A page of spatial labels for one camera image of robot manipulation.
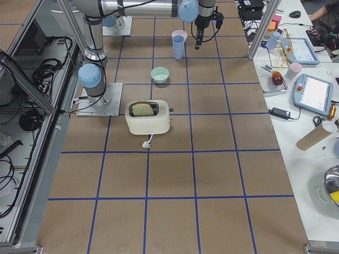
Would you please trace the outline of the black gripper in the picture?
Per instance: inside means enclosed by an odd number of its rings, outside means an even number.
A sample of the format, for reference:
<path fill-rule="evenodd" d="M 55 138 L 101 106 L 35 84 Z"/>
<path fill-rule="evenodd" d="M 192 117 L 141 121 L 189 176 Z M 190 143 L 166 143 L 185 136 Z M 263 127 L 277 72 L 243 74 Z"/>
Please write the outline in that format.
<path fill-rule="evenodd" d="M 211 20 L 215 17 L 214 13 L 203 16 L 199 14 L 194 21 L 195 26 L 197 27 L 196 33 L 196 43 L 195 43 L 195 50 L 199 50 L 202 44 L 202 39 L 204 35 L 204 30 L 210 25 Z"/>

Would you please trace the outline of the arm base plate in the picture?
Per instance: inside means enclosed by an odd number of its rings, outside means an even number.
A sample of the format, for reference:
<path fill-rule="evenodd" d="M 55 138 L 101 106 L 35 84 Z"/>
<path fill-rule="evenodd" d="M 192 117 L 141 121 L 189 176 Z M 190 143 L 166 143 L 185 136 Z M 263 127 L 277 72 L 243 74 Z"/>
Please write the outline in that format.
<path fill-rule="evenodd" d="M 105 94 L 93 106 L 94 98 L 81 100 L 76 115 L 79 117 L 118 116 L 122 89 L 123 83 L 108 83 Z"/>
<path fill-rule="evenodd" d="M 131 34 L 132 17 L 109 16 L 103 19 L 104 37 L 128 37 Z"/>

